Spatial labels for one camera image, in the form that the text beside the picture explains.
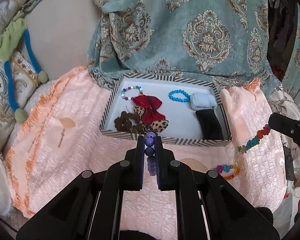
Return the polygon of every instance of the blue bead bracelet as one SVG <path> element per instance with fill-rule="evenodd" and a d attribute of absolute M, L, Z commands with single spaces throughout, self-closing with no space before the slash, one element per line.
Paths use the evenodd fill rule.
<path fill-rule="evenodd" d="M 172 95 L 173 94 L 183 94 L 186 98 L 185 99 L 181 99 L 181 98 L 175 98 L 173 97 Z M 172 101 L 176 101 L 176 102 L 190 102 L 190 96 L 188 95 L 188 93 L 186 93 L 184 90 L 173 90 L 169 93 L 169 98 L 172 100 Z"/>

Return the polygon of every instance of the tray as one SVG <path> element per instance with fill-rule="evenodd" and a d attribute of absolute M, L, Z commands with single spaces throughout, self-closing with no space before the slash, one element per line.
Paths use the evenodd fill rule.
<path fill-rule="evenodd" d="M 193 146 L 225 146 L 231 141 L 231 133 L 217 88 L 213 83 L 194 79 L 177 78 L 173 76 L 152 75 L 152 74 L 124 74 L 114 86 L 110 98 L 106 104 L 101 119 L 101 132 L 110 137 L 138 140 L 140 134 L 118 132 L 114 127 L 114 119 L 121 115 L 122 111 L 133 113 L 134 103 L 131 100 L 124 100 L 121 97 L 121 90 L 126 87 L 141 86 L 143 93 L 155 96 L 162 101 L 158 112 L 164 114 L 169 121 L 168 127 L 159 135 L 163 143 Z M 195 111 L 190 103 L 174 102 L 169 99 L 168 94 L 172 90 L 182 89 L 189 95 L 194 92 L 210 93 L 214 95 L 218 103 L 215 110 L 224 140 L 203 140 L 202 131 Z M 127 97 L 138 95 L 138 90 L 129 90 Z"/>

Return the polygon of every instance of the pink fabric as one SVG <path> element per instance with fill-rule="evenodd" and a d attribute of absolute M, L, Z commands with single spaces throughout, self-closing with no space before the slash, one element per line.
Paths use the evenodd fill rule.
<path fill-rule="evenodd" d="M 6 157 L 12 198 L 24 216 L 38 212 L 83 170 L 106 170 L 136 146 L 135 141 L 106 137 L 99 130 L 109 95 L 84 67 L 78 67 L 41 98 Z M 237 138 L 235 145 L 255 135 L 271 114 L 260 89 L 254 95 L 243 88 L 221 92 L 231 132 Z M 70 128 L 64 128 L 60 120 L 65 118 L 75 126 L 70 122 Z M 164 147 L 172 150 L 176 159 L 193 158 L 208 168 L 235 160 L 232 143 L 226 147 Z M 259 146 L 237 159 L 241 173 L 229 182 L 253 205 L 274 211 L 286 190 L 280 158 L 280 135 L 271 131 Z M 124 193 L 121 229 L 139 230 L 162 240 L 177 239 L 174 192 L 159 191 L 156 178 L 145 170 L 143 190 Z"/>

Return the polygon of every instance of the green and blue plush toy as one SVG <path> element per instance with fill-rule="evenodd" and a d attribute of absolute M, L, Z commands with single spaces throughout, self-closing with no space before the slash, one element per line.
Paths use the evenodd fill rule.
<path fill-rule="evenodd" d="M 38 74 L 38 80 L 41 83 L 48 81 L 48 75 L 40 68 L 38 61 L 36 60 L 30 44 L 30 35 L 26 25 L 26 21 L 23 19 L 24 13 L 17 14 L 6 30 L 0 35 L 0 60 L 4 62 L 4 72 L 8 79 L 8 100 L 11 109 L 14 112 L 15 119 L 18 123 L 23 123 L 28 115 L 25 110 L 19 108 L 15 93 L 14 84 L 11 75 L 10 58 L 13 51 L 18 46 L 20 39 L 24 38 L 24 43 L 28 51 L 30 61 Z"/>

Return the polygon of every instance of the red hair bow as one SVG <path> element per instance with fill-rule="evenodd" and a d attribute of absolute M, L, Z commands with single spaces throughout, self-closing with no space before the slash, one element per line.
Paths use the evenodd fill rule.
<path fill-rule="evenodd" d="M 151 124 L 154 121 L 166 120 L 163 114 L 160 114 L 157 109 L 162 105 L 162 102 L 152 96 L 138 96 L 131 99 L 137 106 L 146 109 L 145 113 L 142 115 L 142 122 L 144 124 Z"/>

